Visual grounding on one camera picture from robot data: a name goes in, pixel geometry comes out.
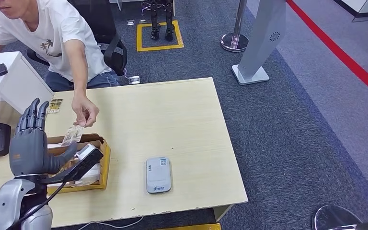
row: white t-shirt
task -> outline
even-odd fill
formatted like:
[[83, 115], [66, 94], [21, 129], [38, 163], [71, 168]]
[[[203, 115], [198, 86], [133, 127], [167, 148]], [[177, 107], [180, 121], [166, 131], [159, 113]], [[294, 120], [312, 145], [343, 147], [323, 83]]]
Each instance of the white t-shirt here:
[[72, 81], [71, 66], [64, 43], [77, 39], [85, 44], [88, 63], [88, 81], [96, 75], [109, 72], [91, 28], [67, 0], [37, 0], [39, 25], [30, 32], [22, 19], [9, 19], [0, 12], [0, 45], [17, 40], [34, 50], [50, 63], [48, 68]]

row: t-shirt graphic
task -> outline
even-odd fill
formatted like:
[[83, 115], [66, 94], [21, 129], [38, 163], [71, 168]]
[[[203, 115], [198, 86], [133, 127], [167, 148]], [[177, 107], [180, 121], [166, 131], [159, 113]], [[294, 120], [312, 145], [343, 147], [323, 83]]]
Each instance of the t-shirt graphic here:
[[55, 57], [55, 58], [60, 57], [62, 55], [61, 53], [56, 54], [56, 55], [50, 54], [49, 49], [50, 47], [53, 47], [53, 42], [50, 39], [47, 39], [46, 42], [47, 43], [40, 44], [40, 48], [42, 48], [46, 52], [47, 55]]

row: robot finger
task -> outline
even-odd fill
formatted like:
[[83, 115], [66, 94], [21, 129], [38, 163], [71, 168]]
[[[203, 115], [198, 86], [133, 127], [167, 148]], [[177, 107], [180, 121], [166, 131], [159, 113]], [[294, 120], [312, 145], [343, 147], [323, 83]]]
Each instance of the robot finger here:
[[39, 112], [37, 113], [36, 128], [39, 128], [42, 131], [44, 131], [45, 124], [46, 124], [46, 110], [48, 108], [48, 104], [49, 104], [48, 101], [45, 101], [44, 103], [42, 103], [39, 108]]
[[36, 118], [37, 118], [37, 105], [40, 103], [40, 99], [36, 98], [30, 105], [30, 113], [27, 120], [26, 128], [36, 128]]
[[20, 133], [20, 125], [22, 123], [22, 119], [24, 119], [23, 114], [20, 116], [18, 125], [16, 126], [15, 136]]
[[30, 106], [27, 107], [24, 110], [24, 113], [22, 115], [22, 119], [21, 119], [20, 125], [19, 125], [19, 129], [20, 129], [21, 132], [26, 129], [26, 126], [27, 126], [27, 117], [29, 116], [29, 110], [30, 110]]

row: silver stanchion base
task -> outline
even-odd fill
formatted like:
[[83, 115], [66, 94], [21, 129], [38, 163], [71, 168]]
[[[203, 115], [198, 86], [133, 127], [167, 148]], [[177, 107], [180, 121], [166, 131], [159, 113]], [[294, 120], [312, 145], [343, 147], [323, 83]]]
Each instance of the silver stanchion base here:
[[249, 39], [244, 35], [233, 36], [233, 33], [225, 34], [221, 38], [221, 46], [230, 52], [242, 52], [247, 48]]
[[362, 221], [360, 221], [355, 214], [336, 205], [325, 205], [318, 209], [317, 213], [312, 217], [313, 230], [330, 230], [340, 226], [356, 225], [360, 223], [362, 223]]
[[239, 65], [233, 65], [232, 72], [235, 74], [235, 77], [238, 79], [240, 85], [253, 84], [269, 80], [269, 76], [263, 67], [260, 67], [253, 76], [243, 76], [239, 71], [238, 66]]

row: cardboard box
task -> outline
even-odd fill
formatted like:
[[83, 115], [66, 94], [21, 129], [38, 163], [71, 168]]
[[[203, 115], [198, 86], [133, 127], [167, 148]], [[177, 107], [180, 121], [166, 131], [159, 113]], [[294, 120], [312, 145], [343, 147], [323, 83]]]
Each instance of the cardboard box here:
[[[48, 144], [57, 144], [61, 143], [64, 139], [62, 137], [52, 137], [47, 138]], [[81, 141], [77, 144], [77, 151], [80, 151], [85, 145], [88, 143], [93, 144], [96, 148], [101, 151], [103, 154], [102, 159], [99, 161], [100, 164], [100, 176], [99, 181], [91, 184], [91, 185], [84, 185], [84, 186], [77, 186], [73, 187], [73, 183], [67, 184], [64, 186], [59, 193], [69, 193], [69, 192], [76, 192], [76, 191], [84, 191], [84, 190], [91, 190], [91, 189], [106, 189], [106, 184], [108, 182], [108, 172], [109, 172], [109, 160], [111, 158], [111, 148], [108, 146], [106, 140], [99, 136], [98, 134], [84, 134], [81, 136]], [[48, 149], [47, 152], [49, 154], [53, 154], [55, 156], [62, 154], [66, 151], [68, 147], [58, 147], [53, 149]], [[71, 162], [67, 162], [66, 166], [70, 167]], [[51, 195], [57, 189], [57, 186], [48, 187], [47, 194]]]

